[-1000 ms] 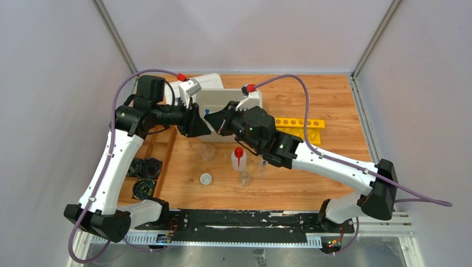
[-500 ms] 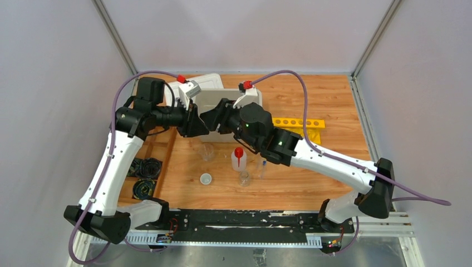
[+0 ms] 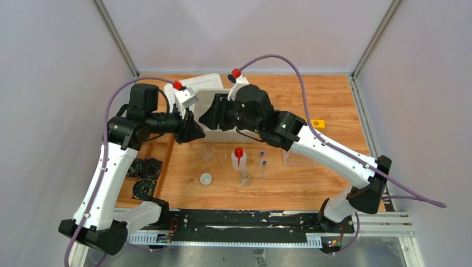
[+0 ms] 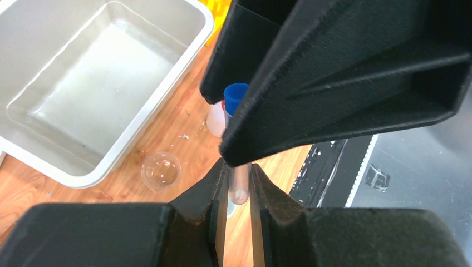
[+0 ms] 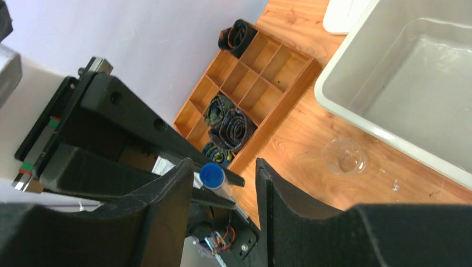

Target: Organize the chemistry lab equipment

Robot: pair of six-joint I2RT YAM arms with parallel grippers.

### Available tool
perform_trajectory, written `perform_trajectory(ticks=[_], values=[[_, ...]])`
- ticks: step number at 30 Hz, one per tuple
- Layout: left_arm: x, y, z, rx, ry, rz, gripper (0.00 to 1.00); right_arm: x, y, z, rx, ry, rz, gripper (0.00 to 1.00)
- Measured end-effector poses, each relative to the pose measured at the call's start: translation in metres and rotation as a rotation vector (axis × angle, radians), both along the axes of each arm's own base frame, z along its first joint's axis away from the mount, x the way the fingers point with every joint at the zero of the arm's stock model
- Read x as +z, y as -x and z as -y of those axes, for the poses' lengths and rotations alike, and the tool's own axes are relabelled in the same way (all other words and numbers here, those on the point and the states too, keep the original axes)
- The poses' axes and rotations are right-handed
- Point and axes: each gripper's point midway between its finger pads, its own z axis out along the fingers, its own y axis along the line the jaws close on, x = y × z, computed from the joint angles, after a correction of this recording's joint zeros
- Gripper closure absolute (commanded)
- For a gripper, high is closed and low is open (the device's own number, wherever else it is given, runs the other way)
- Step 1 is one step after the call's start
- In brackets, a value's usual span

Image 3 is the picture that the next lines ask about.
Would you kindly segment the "wash bottle red cap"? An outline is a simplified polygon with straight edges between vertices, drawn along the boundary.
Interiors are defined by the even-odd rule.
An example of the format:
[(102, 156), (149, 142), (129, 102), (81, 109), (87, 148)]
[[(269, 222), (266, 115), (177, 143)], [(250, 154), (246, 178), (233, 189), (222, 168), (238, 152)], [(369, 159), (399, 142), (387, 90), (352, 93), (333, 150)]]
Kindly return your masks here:
[(231, 154), (232, 168), (241, 172), (247, 169), (247, 153), (242, 147), (236, 147)]

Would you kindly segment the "small glass jar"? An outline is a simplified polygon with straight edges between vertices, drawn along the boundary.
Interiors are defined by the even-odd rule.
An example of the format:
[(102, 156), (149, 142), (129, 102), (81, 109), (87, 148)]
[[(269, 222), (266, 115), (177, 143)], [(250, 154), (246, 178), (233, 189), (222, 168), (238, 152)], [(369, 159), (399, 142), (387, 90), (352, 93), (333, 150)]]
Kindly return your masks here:
[(239, 185), (241, 187), (246, 187), (250, 184), (250, 173), (247, 170), (241, 171), (239, 173)]

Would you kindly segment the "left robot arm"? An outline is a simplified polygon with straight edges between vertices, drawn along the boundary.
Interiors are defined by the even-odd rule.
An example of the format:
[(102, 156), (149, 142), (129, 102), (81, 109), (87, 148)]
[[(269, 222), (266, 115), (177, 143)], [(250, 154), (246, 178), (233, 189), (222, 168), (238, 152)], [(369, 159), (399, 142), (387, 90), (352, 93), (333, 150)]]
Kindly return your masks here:
[(128, 237), (143, 227), (152, 225), (163, 230), (169, 226), (169, 203), (154, 197), (122, 214), (114, 213), (126, 174), (152, 134), (172, 134), (180, 143), (204, 137), (190, 109), (198, 100), (192, 88), (175, 86), (174, 97), (166, 101), (165, 112), (158, 112), (161, 96), (164, 91), (156, 85), (135, 84), (129, 102), (116, 116), (105, 118), (96, 171), (73, 218), (61, 221), (58, 228), (61, 234), (107, 255), (115, 255)]

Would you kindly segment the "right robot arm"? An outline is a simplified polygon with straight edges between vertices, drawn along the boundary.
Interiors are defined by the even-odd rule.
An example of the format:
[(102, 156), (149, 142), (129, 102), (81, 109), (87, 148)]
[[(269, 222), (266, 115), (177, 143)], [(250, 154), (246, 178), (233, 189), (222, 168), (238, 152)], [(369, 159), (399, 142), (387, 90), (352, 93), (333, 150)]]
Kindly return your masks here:
[(309, 123), (288, 111), (276, 110), (268, 94), (256, 85), (246, 85), (235, 95), (217, 93), (199, 122), (211, 130), (248, 130), (260, 142), (309, 157), (344, 177), (351, 184), (345, 191), (326, 199), (318, 213), (318, 225), (325, 232), (339, 227), (346, 217), (363, 212), (376, 214), (386, 180), (374, 169), (388, 171), (391, 160), (358, 154), (312, 131)]

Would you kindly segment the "small white cup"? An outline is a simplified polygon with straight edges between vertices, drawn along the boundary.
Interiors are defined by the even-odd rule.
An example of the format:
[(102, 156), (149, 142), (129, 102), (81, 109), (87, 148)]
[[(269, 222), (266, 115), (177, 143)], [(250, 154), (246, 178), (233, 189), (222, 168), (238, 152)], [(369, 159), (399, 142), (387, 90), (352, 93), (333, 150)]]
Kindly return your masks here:
[(209, 184), (211, 184), (211, 182), (212, 182), (212, 176), (211, 176), (209, 173), (203, 173), (203, 174), (200, 176), (200, 182), (201, 182), (203, 185), (209, 185)]

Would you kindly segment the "clear glass beaker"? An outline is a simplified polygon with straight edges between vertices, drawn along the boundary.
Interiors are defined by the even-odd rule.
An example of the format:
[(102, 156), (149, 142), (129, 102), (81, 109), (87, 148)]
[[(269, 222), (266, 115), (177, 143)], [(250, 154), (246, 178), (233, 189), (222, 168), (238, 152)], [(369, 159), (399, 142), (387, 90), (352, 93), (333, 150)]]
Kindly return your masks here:
[(199, 148), (199, 155), (204, 161), (213, 160), (215, 156), (213, 145), (209, 143), (203, 143)]

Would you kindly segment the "blue cap tube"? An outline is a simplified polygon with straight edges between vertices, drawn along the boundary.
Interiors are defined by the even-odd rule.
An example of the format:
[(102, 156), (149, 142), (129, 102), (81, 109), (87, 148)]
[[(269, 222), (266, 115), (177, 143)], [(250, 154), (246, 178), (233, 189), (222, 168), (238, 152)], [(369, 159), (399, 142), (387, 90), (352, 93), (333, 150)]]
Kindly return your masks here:
[(259, 154), (259, 158), (258, 158), (258, 162), (256, 164), (256, 170), (259, 169), (263, 163), (263, 157), (264, 157), (264, 152), (261, 151), (260, 154)]
[(261, 169), (260, 169), (260, 174), (259, 174), (259, 179), (263, 180), (264, 174), (265, 174), (265, 169), (266, 169), (267, 162), (266, 160), (262, 161)]

